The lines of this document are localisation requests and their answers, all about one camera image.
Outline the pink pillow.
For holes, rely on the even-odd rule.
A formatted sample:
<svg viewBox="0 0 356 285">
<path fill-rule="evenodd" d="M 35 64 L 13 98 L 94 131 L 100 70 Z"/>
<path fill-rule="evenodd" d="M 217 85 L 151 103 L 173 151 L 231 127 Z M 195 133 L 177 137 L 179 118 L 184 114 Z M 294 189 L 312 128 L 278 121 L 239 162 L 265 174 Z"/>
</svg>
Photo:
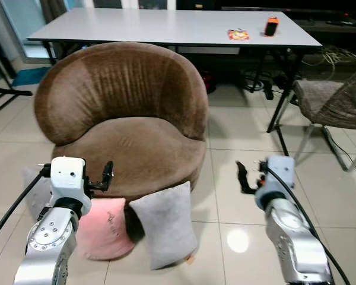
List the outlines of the pink pillow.
<svg viewBox="0 0 356 285">
<path fill-rule="evenodd" d="M 81 217 L 76 233 L 80 255 L 95 261 L 108 261 L 127 255 L 135 244 L 128 236 L 124 198 L 95 198 L 91 210 Z"/>
</svg>

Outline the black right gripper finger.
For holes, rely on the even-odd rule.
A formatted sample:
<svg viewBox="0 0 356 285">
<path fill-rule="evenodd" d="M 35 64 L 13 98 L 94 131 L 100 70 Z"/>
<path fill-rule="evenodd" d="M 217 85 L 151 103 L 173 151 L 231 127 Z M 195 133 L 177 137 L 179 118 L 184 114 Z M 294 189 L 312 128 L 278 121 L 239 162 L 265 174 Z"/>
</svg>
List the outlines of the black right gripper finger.
<svg viewBox="0 0 356 285">
<path fill-rule="evenodd" d="M 240 192 L 243 194 L 251 194 L 254 195 L 257 191 L 256 188 L 252 188 L 249 185 L 248 179 L 248 171 L 246 167 L 240 161 L 237 161 L 237 180 L 240 184 Z"/>
</svg>

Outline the white table with black legs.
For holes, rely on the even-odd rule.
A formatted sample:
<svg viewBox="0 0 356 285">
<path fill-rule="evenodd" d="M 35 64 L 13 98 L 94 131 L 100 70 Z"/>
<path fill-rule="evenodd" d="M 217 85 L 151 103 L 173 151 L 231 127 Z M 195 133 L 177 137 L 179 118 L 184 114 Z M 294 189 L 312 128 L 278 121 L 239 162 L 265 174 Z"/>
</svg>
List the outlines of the white table with black legs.
<svg viewBox="0 0 356 285">
<path fill-rule="evenodd" d="M 274 36 L 264 36 L 266 21 L 278 17 Z M 248 40 L 229 40 L 227 30 L 248 31 Z M 260 48 L 270 53 L 287 77 L 287 83 L 267 132 L 275 131 L 282 151 L 289 155 L 280 116 L 290 102 L 290 90 L 305 54 L 321 43 L 280 11 L 206 11 L 174 9 L 73 8 L 32 33 L 29 40 L 41 42 L 50 61 L 56 58 L 52 43 L 143 42 L 160 46 Z"/>
</svg>

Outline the brown round velvet sofa chair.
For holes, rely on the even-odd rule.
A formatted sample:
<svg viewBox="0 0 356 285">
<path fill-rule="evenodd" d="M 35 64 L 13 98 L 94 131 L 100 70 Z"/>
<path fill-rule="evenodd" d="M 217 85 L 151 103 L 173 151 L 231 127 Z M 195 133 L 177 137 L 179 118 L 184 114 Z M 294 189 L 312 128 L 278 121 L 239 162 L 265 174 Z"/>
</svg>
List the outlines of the brown round velvet sofa chair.
<svg viewBox="0 0 356 285">
<path fill-rule="evenodd" d="M 96 198 L 132 201 L 199 178 L 209 106 L 197 68 L 170 49 L 137 42 L 94 45 L 54 64 L 34 115 L 52 157 L 80 157 L 86 174 L 113 162 Z"/>
</svg>

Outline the black power strip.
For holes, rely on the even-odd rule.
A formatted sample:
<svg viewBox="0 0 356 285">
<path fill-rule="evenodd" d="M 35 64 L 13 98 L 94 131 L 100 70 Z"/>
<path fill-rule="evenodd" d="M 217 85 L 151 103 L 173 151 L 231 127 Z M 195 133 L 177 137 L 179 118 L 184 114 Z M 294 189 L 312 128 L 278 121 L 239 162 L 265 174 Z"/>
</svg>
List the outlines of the black power strip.
<svg viewBox="0 0 356 285">
<path fill-rule="evenodd" d="M 262 84 L 263 84 L 263 91 L 265 93 L 265 98 L 267 100 L 273 100 L 275 98 L 274 90 L 273 90 L 273 86 L 276 85 L 275 79 L 266 78 L 262 81 Z"/>
</svg>

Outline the large grey pillow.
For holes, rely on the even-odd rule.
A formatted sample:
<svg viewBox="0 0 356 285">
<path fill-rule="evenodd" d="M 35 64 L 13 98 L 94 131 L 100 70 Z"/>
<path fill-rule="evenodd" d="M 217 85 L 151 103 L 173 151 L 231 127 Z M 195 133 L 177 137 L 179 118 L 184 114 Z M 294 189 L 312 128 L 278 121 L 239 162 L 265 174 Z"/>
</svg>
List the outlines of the large grey pillow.
<svg viewBox="0 0 356 285">
<path fill-rule="evenodd" d="M 190 182 L 185 182 L 128 203 L 145 231 L 151 270 L 173 266 L 199 247 L 190 192 Z"/>
</svg>

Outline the orange and black device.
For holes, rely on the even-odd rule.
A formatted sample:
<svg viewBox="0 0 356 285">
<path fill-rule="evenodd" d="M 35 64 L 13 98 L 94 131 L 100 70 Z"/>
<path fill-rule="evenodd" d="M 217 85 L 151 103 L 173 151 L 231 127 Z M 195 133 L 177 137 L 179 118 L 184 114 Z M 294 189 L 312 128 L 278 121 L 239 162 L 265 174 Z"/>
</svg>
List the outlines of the orange and black device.
<svg viewBox="0 0 356 285">
<path fill-rule="evenodd" d="M 278 29 L 278 25 L 280 21 L 278 17 L 270 17 L 266 21 L 265 29 L 263 30 L 263 35 L 270 37 L 276 35 L 276 30 Z"/>
</svg>

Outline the grey curtain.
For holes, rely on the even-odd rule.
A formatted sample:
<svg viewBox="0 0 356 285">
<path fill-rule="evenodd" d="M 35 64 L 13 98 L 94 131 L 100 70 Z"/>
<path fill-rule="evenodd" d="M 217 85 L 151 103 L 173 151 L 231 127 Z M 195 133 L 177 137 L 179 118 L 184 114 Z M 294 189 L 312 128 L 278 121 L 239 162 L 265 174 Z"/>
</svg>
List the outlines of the grey curtain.
<svg viewBox="0 0 356 285">
<path fill-rule="evenodd" d="M 42 8 L 42 16 L 46 24 L 68 11 L 66 0 L 38 0 Z"/>
</svg>

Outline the red yellow snack packet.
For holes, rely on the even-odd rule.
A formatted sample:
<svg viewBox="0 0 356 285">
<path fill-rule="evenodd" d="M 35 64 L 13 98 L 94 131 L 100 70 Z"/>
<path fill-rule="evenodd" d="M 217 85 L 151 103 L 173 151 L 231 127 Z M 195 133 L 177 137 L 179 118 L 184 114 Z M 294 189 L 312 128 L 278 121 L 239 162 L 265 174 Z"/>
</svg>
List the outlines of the red yellow snack packet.
<svg viewBox="0 0 356 285">
<path fill-rule="evenodd" d="M 250 38 L 248 31 L 243 29 L 229 29 L 227 30 L 227 37 L 229 40 L 248 40 Z"/>
</svg>

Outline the blue mat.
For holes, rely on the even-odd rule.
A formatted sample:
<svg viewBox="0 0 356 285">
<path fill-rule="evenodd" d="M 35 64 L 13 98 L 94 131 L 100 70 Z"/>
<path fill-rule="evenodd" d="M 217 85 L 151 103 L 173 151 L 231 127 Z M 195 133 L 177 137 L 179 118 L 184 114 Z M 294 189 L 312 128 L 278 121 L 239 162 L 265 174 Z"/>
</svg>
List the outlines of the blue mat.
<svg viewBox="0 0 356 285">
<path fill-rule="evenodd" d="M 16 77 L 12 81 L 12 86 L 18 87 L 39 84 L 49 70 L 50 66 L 20 70 L 16 73 Z"/>
</svg>

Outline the red object under table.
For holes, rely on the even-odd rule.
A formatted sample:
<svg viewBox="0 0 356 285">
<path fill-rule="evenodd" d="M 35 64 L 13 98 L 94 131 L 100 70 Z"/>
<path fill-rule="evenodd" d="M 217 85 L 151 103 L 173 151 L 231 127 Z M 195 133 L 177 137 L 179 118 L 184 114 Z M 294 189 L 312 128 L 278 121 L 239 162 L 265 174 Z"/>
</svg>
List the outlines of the red object under table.
<svg viewBox="0 0 356 285">
<path fill-rule="evenodd" d="M 213 73 L 209 71 L 200 71 L 199 73 L 205 84 L 206 93 L 210 94 L 215 92 L 218 87 L 218 81 Z"/>
</svg>

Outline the brown wicker chair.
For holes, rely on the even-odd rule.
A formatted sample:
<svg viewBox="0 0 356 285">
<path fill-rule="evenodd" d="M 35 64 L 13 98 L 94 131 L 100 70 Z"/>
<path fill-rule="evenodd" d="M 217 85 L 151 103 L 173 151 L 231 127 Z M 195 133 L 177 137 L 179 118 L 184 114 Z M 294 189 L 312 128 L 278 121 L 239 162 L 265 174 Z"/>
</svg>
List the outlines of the brown wicker chair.
<svg viewBox="0 0 356 285">
<path fill-rule="evenodd" d="M 300 112 L 309 120 L 301 144 L 295 152 L 294 160 L 300 157 L 309 136 L 316 125 L 320 124 L 328 147 L 337 157 L 341 168 L 346 172 L 355 169 L 356 158 L 348 167 L 341 160 L 338 152 L 333 149 L 336 143 L 332 140 L 328 127 L 356 129 L 356 72 L 344 83 L 327 80 L 297 80 L 294 83 L 294 93 L 299 100 Z"/>
</svg>

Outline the dark low cabinet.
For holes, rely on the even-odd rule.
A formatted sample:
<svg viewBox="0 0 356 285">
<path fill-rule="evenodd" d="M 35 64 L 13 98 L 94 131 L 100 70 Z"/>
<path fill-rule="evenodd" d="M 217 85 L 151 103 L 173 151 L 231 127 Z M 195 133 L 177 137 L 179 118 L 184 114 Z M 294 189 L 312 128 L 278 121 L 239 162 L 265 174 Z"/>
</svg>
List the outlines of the dark low cabinet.
<svg viewBox="0 0 356 285">
<path fill-rule="evenodd" d="M 224 11 L 280 11 L 309 33 L 356 34 L 356 0 L 217 0 Z"/>
</svg>

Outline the small grey pillow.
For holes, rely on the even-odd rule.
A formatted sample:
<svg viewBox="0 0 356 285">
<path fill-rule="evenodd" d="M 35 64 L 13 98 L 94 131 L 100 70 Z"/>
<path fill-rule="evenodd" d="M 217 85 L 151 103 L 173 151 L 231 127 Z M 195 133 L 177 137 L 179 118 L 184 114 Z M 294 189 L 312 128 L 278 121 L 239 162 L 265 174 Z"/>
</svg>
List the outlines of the small grey pillow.
<svg viewBox="0 0 356 285">
<path fill-rule="evenodd" d="M 38 167 L 26 167 L 21 173 L 24 178 L 24 186 L 26 188 L 39 172 Z M 45 207 L 49 206 L 50 199 L 52 198 L 52 186 L 49 178 L 40 178 L 35 186 L 30 190 L 24 202 L 28 207 L 28 212 L 30 217 L 37 220 L 40 212 L 43 211 Z"/>
</svg>

